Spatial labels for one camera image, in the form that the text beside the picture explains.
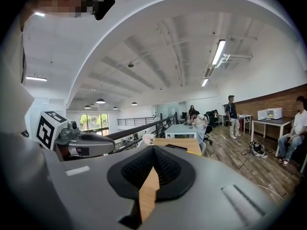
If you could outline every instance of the tree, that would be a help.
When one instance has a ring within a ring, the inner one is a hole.
[[[96,124],[99,125],[100,128],[108,127],[107,114],[101,114],[101,119],[99,115],[99,117],[97,118]]]
[[[86,114],[82,114],[80,118],[80,125],[82,126],[81,130],[87,130],[87,122],[91,122],[92,118]]]

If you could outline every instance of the brick wall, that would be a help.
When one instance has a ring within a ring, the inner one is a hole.
[[[253,119],[258,119],[257,111],[281,107],[283,109],[283,116],[294,117],[297,113],[295,107],[296,98],[300,95],[307,98],[307,84],[259,98],[237,102],[235,103],[236,111],[239,114],[253,115]],[[255,132],[263,134],[263,129],[264,125],[255,124]],[[289,132],[290,129],[291,125],[286,126],[284,134]],[[279,130],[279,127],[267,125],[266,136],[277,139],[279,137]]]

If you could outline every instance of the jeans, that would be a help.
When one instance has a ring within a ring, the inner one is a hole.
[[[295,149],[303,143],[304,136],[297,136],[292,139],[290,144],[287,144],[286,140],[289,134],[286,134],[278,139],[278,145],[279,145],[279,153],[282,158],[285,158],[287,161],[291,159],[292,153],[295,151]]]
[[[229,127],[229,132],[230,135],[233,136],[234,135],[234,127],[236,126],[236,135],[239,134],[239,129],[240,129],[240,122],[238,119],[234,119],[232,118],[232,122],[230,123],[230,127]]]

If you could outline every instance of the dark hair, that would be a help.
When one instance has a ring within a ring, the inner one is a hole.
[[[192,115],[194,115],[194,114],[198,115],[199,112],[194,110],[194,111],[192,111],[192,112],[190,113],[190,116],[192,116]]]
[[[190,106],[189,114],[190,114],[192,111],[195,111],[194,105],[191,105],[191,106]]]
[[[300,95],[300,96],[297,97],[296,101],[297,101],[297,102],[300,101],[300,102],[304,103],[305,98],[304,98],[304,96]]]

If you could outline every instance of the fluorescent light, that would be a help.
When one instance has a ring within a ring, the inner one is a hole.
[[[209,79],[205,79],[202,83],[202,87],[206,85],[206,83],[208,82]]]
[[[30,76],[27,76],[26,78],[29,79],[29,80],[38,80],[38,81],[45,81],[45,82],[47,82],[47,79],[45,79],[45,78],[30,77]]]
[[[39,16],[42,16],[42,17],[45,17],[45,14],[44,14],[44,13],[36,12],[35,14],[36,14],[36,15],[39,15]]]
[[[225,44],[226,44],[225,40],[220,40],[219,41],[219,44],[217,46],[217,50],[216,50],[216,53],[215,53],[212,65],[216,65],[217,64],[217,61],[219,60],[219,58],[221,56],[221,53],[222,53],[222,51],[224,49]]]

